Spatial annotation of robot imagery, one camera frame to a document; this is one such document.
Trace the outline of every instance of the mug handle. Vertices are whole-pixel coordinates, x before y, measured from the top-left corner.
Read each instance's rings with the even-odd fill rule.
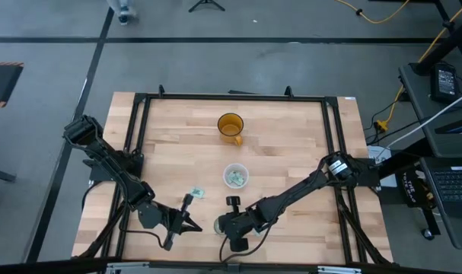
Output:
[[[237,146],[240,146],[243,144],[243,138],[241,137],[241,135],[237,135],[234,137],[234,144]]]

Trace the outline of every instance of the green object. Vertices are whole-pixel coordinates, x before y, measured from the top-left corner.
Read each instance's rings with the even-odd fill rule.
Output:
[[[194,186],[191,190],[190,190],[190,195],[191,196],[194,196],[195,198],[203,198],[203,194],[205,193],[205,191],[203,191],[203,189],[197,187],[197,186]]]
[[[228,182],[242,186],[244,184],[243,174],[239,171],[231,171],[228,175]]]

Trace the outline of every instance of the wooden table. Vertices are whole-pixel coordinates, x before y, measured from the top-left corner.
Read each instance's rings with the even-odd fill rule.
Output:
[[[107,117],[104,138],[122,149],[132,109],[134,93],[116,92]],[[346,147],[357,158],[368,151],[354,98],[338,98]],[[223,143],[218,137],[217,120],[223,113],[238,113],[244,119],[241,147]],[[333,128],[334,147],[338,142]],[[139,124],[141,114],[136,120]],[[133,135],[135,145],[137,132]],[[307,177],[318,161],[327,155],[326,137],[319,103],[232,100],[151,100],[143,148],[142,179],[150,184],[158,202],[179,208],[193,186],[205,190],[203,199],[189,207],[192,219],[203,232],[176,236],[171,251],[158,247],[154,237],[127,234],[123,259],[218,262],[223,237],[214,231],[214,220],[231,211],[225,197],[241,197],[241,210],[264,196],[277,195]],[[240,190],[225,186],[222,173],[231,163],[242,163],[250,181]],[[73,255],[85,251],[107,222],[114,182],[102,183],[88,195],[82,213]],[[387,259],[392,260],[381,207],[376,195],[366,187],[355,189],[362,228]],[[141,230],[137,213],[129,229]],[[118,230],[111,241],[114,254]],[[166,230],[153,232],[164,239]],[[247,235],[250,247],[260,237]],[[355,238],[349,228],[353,258],[357,261]],[[224,257],[231,253],[228,243]],[[253,255],[237,258],[246,263],[330,263],[343,264],[337,207],[333,188],[324,187],[289,206],[272,227],[265,244]]]

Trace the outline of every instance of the gray concrete floor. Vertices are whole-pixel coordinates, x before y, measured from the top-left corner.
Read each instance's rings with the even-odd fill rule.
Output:
[[[194,1],[136,0],[138,21],[122,27],[114,18],[108,36],[434,37],[441,29],[433,5],[408,4],[391,22],[371,25],[332,0],[217,1],[226,12],[203,5],[189,14],[186,10]],[[384,18],[399,6],[351,3],[371,18]],[[460,7],[457,2],[444,4],[450,15]],[[104,0],[3,1],[0,37],[98,37],[106,13]],[[84,112],[104,123],[114,91],[156,92],[159,84],[169,93],[221,94],[229,89],[282,94],[291,85],[296,94],[356,97],[366,126],[373,113],[394,99],[398,66],[415,62],[426,47],[110,43],[103,48]],[[25,63],[8,106],[0,110],[0,169],[18,176],[13,184],[0,181],[0,264],[23,260],[62,145],[62,127],[72,118],[94,49],[94,43],[0,43],[0,61]],[[457,50],[447,60],[462,62]],[[400,128],[415,118],[409,103],[398,104],[390,127]],[[420,137],[412,136],[397,147]],[[70,257],[89,174],[81,162],[84,158],[79,151],[72,152],[40,260]],[[442,235],[428,242],[419,233],[425,224],[416,209],[385,205],[383,210],[397,263],[462,272],[462,250],[452,247],[443,227]]]

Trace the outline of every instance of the orange mug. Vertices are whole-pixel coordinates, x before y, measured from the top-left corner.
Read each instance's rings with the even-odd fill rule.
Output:
[[[241,131],[244,128],[243,119],[236,113],[226,113],[218,119],[218,131],[221,133],[221,140],[235,145],[242,145],[243,138]]]

